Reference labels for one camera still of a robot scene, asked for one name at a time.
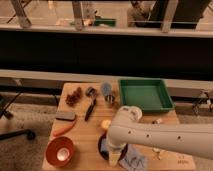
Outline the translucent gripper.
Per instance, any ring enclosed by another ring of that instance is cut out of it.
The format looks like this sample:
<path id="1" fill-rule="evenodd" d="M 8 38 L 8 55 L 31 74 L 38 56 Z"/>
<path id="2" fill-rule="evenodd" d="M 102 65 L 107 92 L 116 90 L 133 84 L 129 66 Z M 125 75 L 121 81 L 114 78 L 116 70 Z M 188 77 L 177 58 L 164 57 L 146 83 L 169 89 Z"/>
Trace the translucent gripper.
<path id="1" fill-rule="evenodd" d="M 121 149 L 110 149 L 108 155 L 109 165 L 116 166 L 117 163 L 124 157 L 125 151 Z"/>

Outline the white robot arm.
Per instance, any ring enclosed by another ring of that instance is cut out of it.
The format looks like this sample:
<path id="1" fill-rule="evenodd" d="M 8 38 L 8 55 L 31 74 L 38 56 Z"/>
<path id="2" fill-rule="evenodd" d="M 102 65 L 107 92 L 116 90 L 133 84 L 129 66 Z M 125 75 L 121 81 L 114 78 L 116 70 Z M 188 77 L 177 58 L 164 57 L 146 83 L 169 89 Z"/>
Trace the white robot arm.
<path id="1" fill-rule="evenodd" d="M 122 106 L 114 115 L 106 135 L 110 166 L 127 144 L 213 159 L 213 124 L 143 124 L 141 118 L 136 106 Z"/>

